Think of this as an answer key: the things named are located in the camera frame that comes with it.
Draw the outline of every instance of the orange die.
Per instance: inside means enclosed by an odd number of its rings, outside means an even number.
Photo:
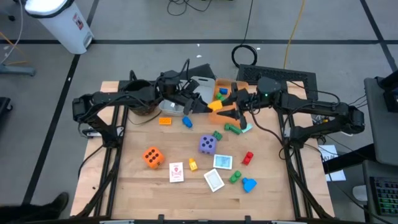
[[[143,153],[142,158],[152,169],[156,169],[164,161],[163,154],[156,147],[150,147],[149,149],[147,149]]]

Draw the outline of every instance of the wooden tabletop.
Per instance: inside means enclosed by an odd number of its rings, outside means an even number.
[[[305,98],[303,89],[288,86],[290,93]],[[117,89],[118,82],[103,82],[101,87],[103,92]],[[255,87],[250,86],[249,91],[255,91]],[[119,111],[120,122],[123,110]],[[156,111],[142,117],[129,111],[128,116],[132,122],[140,123],[155,114]],[[107,107],[99,113],[108,124],[111,123],[112,115],[113,107]],[[248,123],[254,124],[250,114],[245,115]],[[262,109],[256,118],[261,126],[280,134],[277,113],[273,109]],[[143,125],[127,121],[112,218],[157,219],[158,214],[164,214],[168,220],[243,220],[245,215],[250,215],[252,220],[294,220],[286,164],[278,157],[281,145],[273,135],[254,126],[249,132],[237,136],[224,131],[222,124],[210,123],[207,114],[192,114],[190,119],[192,129],[186,128],[179,117],[173,117],[171,126],[159,126],[158,119]],[[312,125],[309,114],[295,114],[294,120],[297,126]],[[217,143],[216,153],[233,156],[233,169],[218,169],[225,186],[213,193],[203,177],[213,168],[213,156],[199,153],[198,144],[203,134],[212,134],[216,130],[223,135]],[[101,138],[90,139],[85,157],[101,144]],[[307,144],[317,147],[314,139],[308,140]],[[151,146],[158,147],[165,156],[165,162],[157,170],[149,168],[141,157]],[[245,166],[241,161],[248,151],[253,152],[254,157]],[[309,191],[325,211],[334,216],[320,153],[307,146],[301,153]],[[96,192],[104,155],[105,149],[82,169],[71,215],[80,212]],[[194,172],[188,165],[191,157],[198,165],[198,170]],[[169,182],[171,162],[183,162],[184,182]],[[245,193],[240,180],[235,184],[229,182],[228,179],[236,170],[241,171],[243,177],[257,181],[252,192]],[[104,194],[102,214],[105,214],[108,190]],[[298,187],[297,192],[301,216],[305,217]]]

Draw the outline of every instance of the yellow block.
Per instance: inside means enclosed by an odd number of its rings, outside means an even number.
[[[216,100],[208,104],[207,107],[212,109],[213,111],[216,111],[222,109],[223,103],[221,102],[221,100]]]
[[[160,125],[171,125],[172,118],[159,118],[159,124]]]
[[[189,168],[191,168],[191,171],[198,169],[197,163],[192,158],[189,159]]]

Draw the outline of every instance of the concrete floor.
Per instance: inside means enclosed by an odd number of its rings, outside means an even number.
[[[367,0],[367,4],[382,36],[386,40],[398,39],[398,22],[395,0]],[[87,19],[97,0],[76,0]],[[15,75],[0,76],[0,96],[10,97],[14,110],[1,121],[0,130],[0,204],[19,204],[23,201],[37,159],[47,136],[49,152],[32,196],[32,203],[47,203],[62,191],[75,193],[78,166],[83,160],[86,140],[77,133],[72,120],[72,99],[85,93],[98,91],[102,81],[125,80],[130,69],[139,78],[154,79],[161,71],[178,70],[186,58],[191,65],[209,63],[218,77],[236,78],[230,53],[242,39],[246,28],[250,3],[244,0],[214,0],[206,12],[187,9],[179,17],[167,14],[167,0],[100,0],[95,10],[91,29],[96,40],[165,40],[158,44],[149,42],[123,42],[121,44],[93,44],[82,55],[71,80],[65,104],[55,132],[49,131],[50,123],[60,99],[74,55],[59,44],[34,44],[35,40],[53,40],[52,35],[35,19],[25,15],[22,39],[19,45],[29,62],[37,69],[35,77]],[[207,1],[194,1],[199,8]],[[285,44],[270,44],[266,40],[289,38],[299,13],[299,0],[254,0],[248,39],[263,39],[257,65],[282,68]],[[19,19],[19,8],[11,0],[1,1],[0,9],[7,9]],[[178,12],[178,7],[171,7]],[[15,39],[19,23],[10,22],[0,15],[0,31]],[[220,39],[218,44],[202,44],[206,39]],[[288,69],[315,72],[318,89],[331,91],[347,103],[364,95],[363,80],[366,77],[386,76],[392,72],[381,44],[348,44],[344,40],[377,40],[368,17],[358,1],[308,0],[297,27],[294,39],[341,40],[331,44],[294,44],[290,48]],[[176,44],[166,40],[176,40]],[[0,54],[5,44],[0,44]],[[398,45],[387,49],[398,57]],[[236,54],[237,61],[251,63],[252,55],[244,50]],[[14,52],[9,61],[21,60]],[[321,100],[329,100],[320,95]],[[366,124],[369,127],[368,111]],[[340,133],[332,135],[336,140],[356,149],[372,142],[371,130],[348,137]],[[339,145],[338,151],[347,152]],[[345,170],[347,181],[338,183],[347,192],[355,185],[363,184],[360,167]],[[363,221],[363,212],[355,207],[333,185],[330,193],[336,216],[344,220]]]

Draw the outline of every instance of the white trash can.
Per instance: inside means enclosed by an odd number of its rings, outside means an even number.
[[[74,0],[28,0],[25,10],[69,52],[83,54],[87,51],[94,36]]]

